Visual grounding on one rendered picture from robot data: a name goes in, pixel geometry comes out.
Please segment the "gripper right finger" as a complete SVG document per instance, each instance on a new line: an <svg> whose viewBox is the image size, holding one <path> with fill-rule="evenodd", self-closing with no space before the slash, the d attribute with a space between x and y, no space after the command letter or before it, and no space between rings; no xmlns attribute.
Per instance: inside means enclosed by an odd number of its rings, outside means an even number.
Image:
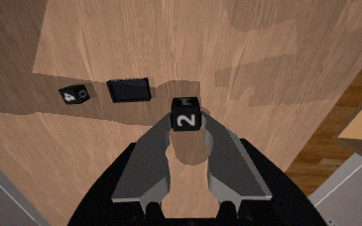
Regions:
<svg viewBox="0 0 362 226"><path fill-rule="evenodd" d="M246 139L203 111L199 126L212 152L207 182L219 207L232 201L238 218L264 226L327 226L297 185Z"/></svg>

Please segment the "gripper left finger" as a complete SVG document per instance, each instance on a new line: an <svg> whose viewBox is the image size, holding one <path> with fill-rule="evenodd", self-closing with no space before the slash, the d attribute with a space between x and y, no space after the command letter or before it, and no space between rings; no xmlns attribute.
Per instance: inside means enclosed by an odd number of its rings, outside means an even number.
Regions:
<svg viewBox="0 0 362 226"><path fill-rule="evenodd" d="M122 154L84 195L66 226L123 226L145 218L149 202L169 194L171 175L166 150L173 127L169 112Z"/></svg>

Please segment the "black cube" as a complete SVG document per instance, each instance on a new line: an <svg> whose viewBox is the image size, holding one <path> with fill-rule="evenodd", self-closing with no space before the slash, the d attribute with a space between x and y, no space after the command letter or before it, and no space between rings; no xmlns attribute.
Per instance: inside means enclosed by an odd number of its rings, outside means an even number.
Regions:
<svg viewBox="0 0 362 226"><path fill-rule="evenodd" d="M59 93L66 105L68 104L81 104L90 99L85 85L70 85L68 87L59 89Z"/></svg>
<svg viewBox="0 0 362 226"><path fill-rule="evenodd" d="M171 112L175 132L200 130L200 106L197 97L174 98Z"/></svg>

